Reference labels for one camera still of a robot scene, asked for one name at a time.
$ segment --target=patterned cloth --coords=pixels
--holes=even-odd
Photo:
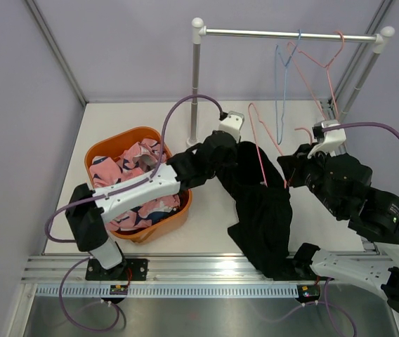
[[[121,183],[151,171],[159,159],[160,144],[153,139],[143,139],[125,150],[114,161],[109,157],[95,157],[89,168],[93,177],[93,187],[105,187]],[[106,224],[107,230],[134,231],[150,227],[177,212],[180,206],[179,196],[169,195],[151,200],[137,206]]]

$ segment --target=perforated metal strip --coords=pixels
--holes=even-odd
[[[57,284],[40,284],[36,296],[58,296]],[[110,294],[109,284],[67,284],[64,297],[126,297]],[[129,289],[129,298],[296,298],[294,284],[262,285],[144,285],[135,284]]]

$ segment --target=laundry basket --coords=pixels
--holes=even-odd
[[[132,145],[142,141],[144,138],[149,138],[160,142],[160,134],[156,130],[142,126],[120,133],[119,135],[103,140],[102,142],[92,146],[87,151],[84,158],[84,164],[86,166],[87,174],[89,175],[92,186],[93,178],[90,174],[89,167],[92,165],[92,160],[95,156],[110,157],[114,159],[114,161],[117,161],[118,157],[123,153],[124,150],[129,149]],[[166,153],[167,158],[171,157],[171,152],[166,145],[164,146],[164,152]],[[164,219],[153,226],[145,228],[144,230],[134,234],[124,234],[123,231],[114,231],[111,233],[116,237],[131,240],[136,244],[147,244],[148,242],[154,241],[158,237],[161,237],[162,235],[179,228],[186,222],[188,217],[188,209],[192,203],[192,192],[190,190],[182,192],[179,199],[181,201],[180,211],[176,214],[173,214],[169,218]]]

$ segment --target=clothes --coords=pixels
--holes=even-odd
[[[95,157],[89,167],[93,186],[105,187],[135,178],[152,170],[160,155],[160,144],[156,140],[144,139],[125,150],[115,162],[109,157]],[[180,206],[178,195],[151,200],[135,207],[106,224],[108,230],[134,231],[158,223],[177,212]]]
[[[236,201],[239,223],[228,234],[253,266],[266,277],[294,275],[289,255],[290,223],[293,211],[284,179],[260,149],[268,186],[263,176],[255,144],[237,146],[237,166],[224,168],[217,177]]]

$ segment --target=gray wall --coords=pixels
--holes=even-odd
[[[27,256],[39,252],[81,114],[24,4],[0,0],[0,336]]]
[[[191,21],[210,28],[363,34],[380,0],[37,0],[86,97],[92,101],[170,101],[191,91]],[[199,90],[223,99],[274,97],[276,43],[241,37],[205,37]],[[321,62],[338,43],[304,41]],[[336,59],[331,76],[342,75],[354,44]],[[326,73],[298,58],[318,97],[329,96]],[[282,67],[278,68],[280,90]],[[292,66],[289,98],[309,93]]]
[[[396,34],[377,61],[345,122],[379,121],[399,130],[399,1],[385,25]],[[374,186],[399,195],[399,142],[388,131],[348,131],[348,150],[374,170]]]

